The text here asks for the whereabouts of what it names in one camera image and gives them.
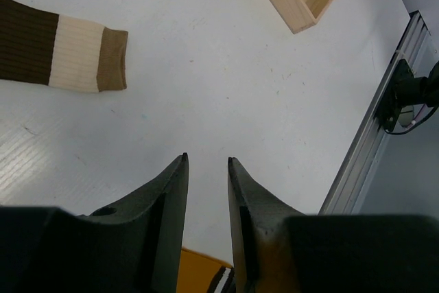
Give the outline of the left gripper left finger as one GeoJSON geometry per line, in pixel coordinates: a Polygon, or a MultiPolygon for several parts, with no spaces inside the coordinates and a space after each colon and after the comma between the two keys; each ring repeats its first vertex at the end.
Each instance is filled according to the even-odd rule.
{"type": "Polygon", "coordinates": [[[189,157],[90,215],[1,208],[2,292],[175,292],[189,157]]]}

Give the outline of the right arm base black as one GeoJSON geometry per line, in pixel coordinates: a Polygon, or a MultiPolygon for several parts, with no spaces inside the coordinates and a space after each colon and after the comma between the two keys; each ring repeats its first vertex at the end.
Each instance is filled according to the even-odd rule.
{"type": "Polygon", "coordinates": [[[427,77],[416,78],[409,63],[405,59],[399,60],[375,113],[379,127],[389,135],[405,135],[428,121],[437,110],[438,64],[433,66],[427,77]],[[431,111],[422,119],[411,123],[406,130],[395,132],[397,119],[402,114],[402,110],[415,105],[426,106],[431,111]]]}

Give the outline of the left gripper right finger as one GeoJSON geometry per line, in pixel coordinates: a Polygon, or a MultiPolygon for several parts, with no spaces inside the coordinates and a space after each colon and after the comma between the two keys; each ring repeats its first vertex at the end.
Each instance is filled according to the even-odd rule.
{"type": "Polygon", "coordinates": [[[238,292],[437,292],[438,221],[305,215],[228,160],[238,292]]]}

